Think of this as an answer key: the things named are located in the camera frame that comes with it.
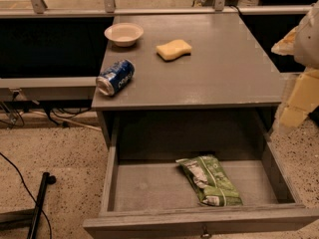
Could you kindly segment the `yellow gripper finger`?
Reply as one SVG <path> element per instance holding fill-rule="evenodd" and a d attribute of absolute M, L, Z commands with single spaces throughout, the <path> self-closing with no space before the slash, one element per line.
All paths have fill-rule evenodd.
<path fill-rule="evenodd" d="M 271 48 L 271 52 L 281 56 L 294 54 L 294 43 L 297 28 L 290 30 L 279 42 Z"/>
<path fill-rule="evenodd" d="M 299 127 L 319 107 L 319 70 L 307 68 L 295 80 L 292 92 L 285 102 L 279 123 Z"/>

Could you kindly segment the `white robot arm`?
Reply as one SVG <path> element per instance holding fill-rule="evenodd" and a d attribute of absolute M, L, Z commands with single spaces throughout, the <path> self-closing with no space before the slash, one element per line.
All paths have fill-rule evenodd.
<path fill-rule="evenodd" d="M 319 1 L 298 26 L 273 45 L 271 52 L 291 55 L 305 67 L 294 82 L 286 84 L 277 114 L 280 127 L 297 128 L 319 107 Z"/>

